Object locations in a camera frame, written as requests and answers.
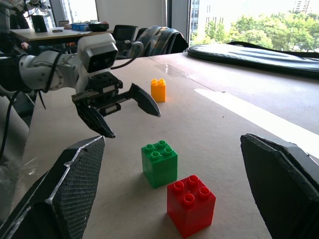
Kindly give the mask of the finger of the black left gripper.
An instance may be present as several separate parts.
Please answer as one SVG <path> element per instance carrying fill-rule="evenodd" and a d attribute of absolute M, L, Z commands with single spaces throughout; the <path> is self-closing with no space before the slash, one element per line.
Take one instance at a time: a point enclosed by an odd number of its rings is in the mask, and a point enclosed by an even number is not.
<path fill-rule="evenodd" d="M 155 100 L 149 93 L 147 93 L 138 85 L 134 83 L 131 84 L 131 87 L 129 89 L 129 96 L 131 99 L 134 99 L 138 103 L 139 108 L 142 109 L 145 113 L 156 117 L 161 116 L 160 109 Z"/>
<path fill-rule="evenodd" d="M 78 116 L 88 128 L 107 138 L 115 138 L 104 117 L 92 106 L 82 103 L 75 104 Z"/>

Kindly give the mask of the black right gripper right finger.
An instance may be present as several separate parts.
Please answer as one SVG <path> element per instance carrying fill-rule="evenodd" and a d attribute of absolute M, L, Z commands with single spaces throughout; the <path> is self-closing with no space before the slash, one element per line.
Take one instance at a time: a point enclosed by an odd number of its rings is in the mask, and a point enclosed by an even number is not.
<path fill-rule="evenodd" d="M 247 133 L 240 137 L 257 208 L 274 239 L 319 237 L 319 166 L 296 144 Z"/>

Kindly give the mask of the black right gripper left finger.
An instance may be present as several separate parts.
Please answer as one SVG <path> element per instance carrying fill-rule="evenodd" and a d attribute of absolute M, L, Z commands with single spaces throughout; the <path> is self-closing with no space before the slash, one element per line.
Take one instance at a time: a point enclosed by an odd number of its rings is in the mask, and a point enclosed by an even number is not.
<path fill-rule="evenodd" d="M 25 193 L 0 227 L 2 239 L 81 239 L 97 193 L 104 136 L 79 141 Z"/>

